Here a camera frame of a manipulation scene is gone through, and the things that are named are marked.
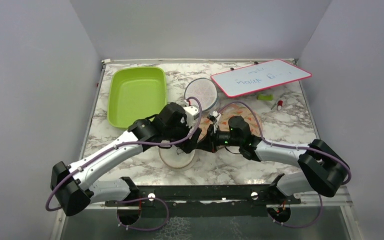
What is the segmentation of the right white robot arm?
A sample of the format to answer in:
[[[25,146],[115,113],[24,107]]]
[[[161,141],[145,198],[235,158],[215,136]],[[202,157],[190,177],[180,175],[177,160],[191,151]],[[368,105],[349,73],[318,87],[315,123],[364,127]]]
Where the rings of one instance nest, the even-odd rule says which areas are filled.
[[[300,168],[300,172],[280,174],[269,185],[266,196],[279,204],[296,193],[312,192],[332,198],[340,186],[350,180],[349,166],[322,140],[308,145],[267,143],[251,133],[241,116],[228,120],[228,130],[221,131],[211,124],[197,149],[215,153],[219,147],[238,147],[246,159],[271,161]]]

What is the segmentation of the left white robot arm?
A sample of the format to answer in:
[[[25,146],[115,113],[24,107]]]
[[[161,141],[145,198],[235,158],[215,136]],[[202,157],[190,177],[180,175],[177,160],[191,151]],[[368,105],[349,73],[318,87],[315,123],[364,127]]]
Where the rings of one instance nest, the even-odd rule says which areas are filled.
[[[186,103],[184,107],[170,102],[160,113],[135,120],[116,140],[89,157],[70,164],[56,163],[51,171],[51,194],[45,209],[62,210],[70,217],[95,202],[118,198],[127,206],[135,203],[137,192],[126,179],[102,182],[99,178],[151,147],[179,147],[185,143],[186,150],[192,150],[201,131],[202,107],[199,101],[192,105],[187,99]]]

